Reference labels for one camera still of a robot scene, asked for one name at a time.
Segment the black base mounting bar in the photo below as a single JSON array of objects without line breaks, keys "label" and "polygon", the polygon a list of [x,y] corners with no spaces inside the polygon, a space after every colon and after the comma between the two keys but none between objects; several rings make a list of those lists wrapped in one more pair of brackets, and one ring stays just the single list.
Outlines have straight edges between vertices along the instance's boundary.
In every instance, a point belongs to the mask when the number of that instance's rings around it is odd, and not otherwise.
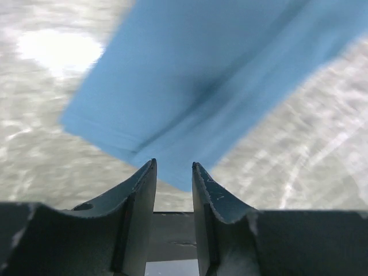
[{"label": "black base mounting bar", "polygon": [[193,212],[154,212],[148,262],[197,258]]}]

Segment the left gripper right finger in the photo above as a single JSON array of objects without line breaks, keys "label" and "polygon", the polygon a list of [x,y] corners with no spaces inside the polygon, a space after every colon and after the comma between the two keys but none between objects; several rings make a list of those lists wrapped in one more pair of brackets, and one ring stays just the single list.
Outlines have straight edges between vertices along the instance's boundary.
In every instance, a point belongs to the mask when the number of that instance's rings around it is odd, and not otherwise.
[{"label": "left gripper right finger", "polygon": [[201,275],[366,275],[367,213],[257,210],[192,166]]}]

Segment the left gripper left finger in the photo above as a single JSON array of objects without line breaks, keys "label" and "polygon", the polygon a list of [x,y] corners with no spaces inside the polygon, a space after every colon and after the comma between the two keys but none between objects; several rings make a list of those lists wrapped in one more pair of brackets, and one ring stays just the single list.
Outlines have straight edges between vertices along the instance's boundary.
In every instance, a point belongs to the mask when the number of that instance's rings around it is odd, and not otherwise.
[{"label": "left gripper left finger", "polygon": [[155,160],[71,210],[1,203],[2,275],[144,275]]}]

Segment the light blue tank top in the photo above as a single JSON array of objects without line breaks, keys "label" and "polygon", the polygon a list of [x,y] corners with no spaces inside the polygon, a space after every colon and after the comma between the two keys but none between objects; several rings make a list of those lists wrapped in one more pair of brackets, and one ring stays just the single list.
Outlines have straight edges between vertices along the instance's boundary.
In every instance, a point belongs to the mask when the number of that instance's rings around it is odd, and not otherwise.
[{"label": "light blue tank top", "polygon": [[268,111],[367,29],[366,1],[137,1],[64,129],[191,190]]}]

